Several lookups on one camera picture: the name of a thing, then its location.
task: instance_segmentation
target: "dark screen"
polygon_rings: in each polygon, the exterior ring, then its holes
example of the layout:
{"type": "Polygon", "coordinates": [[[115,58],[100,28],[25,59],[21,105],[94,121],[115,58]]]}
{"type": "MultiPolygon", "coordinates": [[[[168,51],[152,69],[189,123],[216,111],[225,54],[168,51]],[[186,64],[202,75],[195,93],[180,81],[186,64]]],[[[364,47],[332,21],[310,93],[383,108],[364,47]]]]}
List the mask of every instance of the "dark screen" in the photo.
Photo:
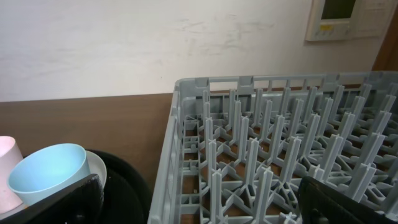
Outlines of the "dark screen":
{"type": "Polygon", "coordinates": [[[325,0],[322,19],[347,19],[351,17],[355,0],[325,0]]]}

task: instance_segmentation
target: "light blue bowl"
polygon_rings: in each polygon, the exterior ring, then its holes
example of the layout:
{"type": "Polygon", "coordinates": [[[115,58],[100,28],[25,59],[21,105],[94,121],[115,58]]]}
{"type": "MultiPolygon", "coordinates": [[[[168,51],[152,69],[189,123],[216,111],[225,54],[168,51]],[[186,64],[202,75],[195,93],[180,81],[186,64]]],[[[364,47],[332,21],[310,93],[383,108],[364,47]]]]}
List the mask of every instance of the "light blue bowl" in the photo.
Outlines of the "light blue bowl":
{"type": "Polygon", "coordinates": [[[20,161],[11,171],[7,184],[26,205],[33,205],[89,174],[83,147],[57,144],[20,161]]]}

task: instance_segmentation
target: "table surface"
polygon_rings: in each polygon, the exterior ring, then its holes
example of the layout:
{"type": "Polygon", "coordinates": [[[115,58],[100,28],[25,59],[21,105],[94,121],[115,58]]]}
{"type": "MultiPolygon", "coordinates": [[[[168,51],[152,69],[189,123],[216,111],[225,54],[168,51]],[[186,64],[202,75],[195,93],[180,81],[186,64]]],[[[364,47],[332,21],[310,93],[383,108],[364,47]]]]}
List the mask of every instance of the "table surface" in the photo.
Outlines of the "table surface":
{"type": "Polygon", "coordinates": [[[172,94],[0,103],[0,136],[22,155],[60,143],[110,152],[153,191],[172,94]]]}

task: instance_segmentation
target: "plastic crate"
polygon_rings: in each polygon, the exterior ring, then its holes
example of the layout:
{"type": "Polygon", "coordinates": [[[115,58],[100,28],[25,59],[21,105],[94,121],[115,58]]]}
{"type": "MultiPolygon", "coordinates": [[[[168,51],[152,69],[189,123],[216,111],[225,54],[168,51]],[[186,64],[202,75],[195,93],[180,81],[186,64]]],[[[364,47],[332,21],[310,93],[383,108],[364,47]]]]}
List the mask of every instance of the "plastic crate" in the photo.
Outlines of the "plastic crate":
{"type": "Polygon", "coordinates": [[[148,223],[300,223],[306,175],[397,220],[397,90],[394,72],[179,80],[148,223]]]}

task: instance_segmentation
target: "white plate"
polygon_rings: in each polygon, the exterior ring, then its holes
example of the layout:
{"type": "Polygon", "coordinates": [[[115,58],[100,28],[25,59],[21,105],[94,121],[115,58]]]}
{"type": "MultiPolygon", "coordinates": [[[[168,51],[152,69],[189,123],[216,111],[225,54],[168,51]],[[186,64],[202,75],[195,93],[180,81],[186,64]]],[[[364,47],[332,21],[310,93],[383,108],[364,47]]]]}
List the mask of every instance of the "white plate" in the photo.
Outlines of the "white plate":
{"type": "Polygon", "coordinates": [[[101,181],[102,189],[106,183],[106,166],[104,161],[97,156],[94,152],[86,151],[88,166],[90,167],[91,174],[98,174],[99,181],[101,181]]]}

